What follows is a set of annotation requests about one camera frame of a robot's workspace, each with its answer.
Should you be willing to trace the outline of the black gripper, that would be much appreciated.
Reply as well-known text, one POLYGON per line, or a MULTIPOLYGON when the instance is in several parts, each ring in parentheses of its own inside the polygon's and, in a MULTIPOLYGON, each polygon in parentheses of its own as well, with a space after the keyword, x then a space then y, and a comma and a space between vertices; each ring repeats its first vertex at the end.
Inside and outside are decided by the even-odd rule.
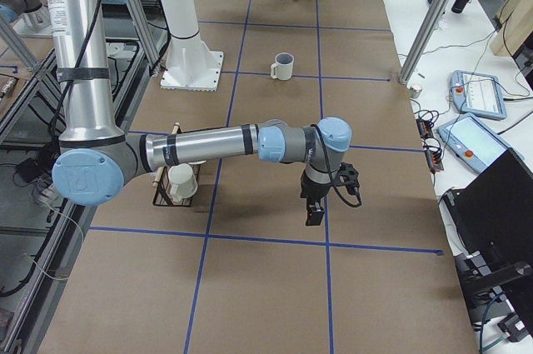
POLYGON ((301 175, 301 198, 306 199, 306 226, 319 227, 325 210, 321 200, 331 188, 331 178, 328 172, 304 170, 301 175))

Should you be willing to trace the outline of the second grey robot arm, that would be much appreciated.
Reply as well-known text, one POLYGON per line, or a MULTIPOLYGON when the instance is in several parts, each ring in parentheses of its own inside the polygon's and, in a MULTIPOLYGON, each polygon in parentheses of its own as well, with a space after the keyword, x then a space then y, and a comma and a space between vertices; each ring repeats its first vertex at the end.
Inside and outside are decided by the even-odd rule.
POLYGON ((41 0, 1 0, 1 18, 7 23, 22 16, 26 26, 40 32, 50 25, 48 11, 41 0))

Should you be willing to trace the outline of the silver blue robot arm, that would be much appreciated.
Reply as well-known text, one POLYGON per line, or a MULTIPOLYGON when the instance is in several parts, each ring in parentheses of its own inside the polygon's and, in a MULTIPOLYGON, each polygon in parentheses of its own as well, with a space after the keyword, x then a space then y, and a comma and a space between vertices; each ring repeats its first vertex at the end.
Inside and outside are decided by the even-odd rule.
POLYGON ((62 89, 65 130, 52 168, 55 188, 82 206, 114 198, 133 178, 160 167, 224 157, 257 155, 267 162, 302 162, 301 197, 306 224, 321 224, 322 199, 346 189, 358 196, 356 169, 343 162, 351 128, 326 117, 308 127, 281 120, 218 127, 159 137, 128 134, 115 122, 102 0, 47 0, 62 89))

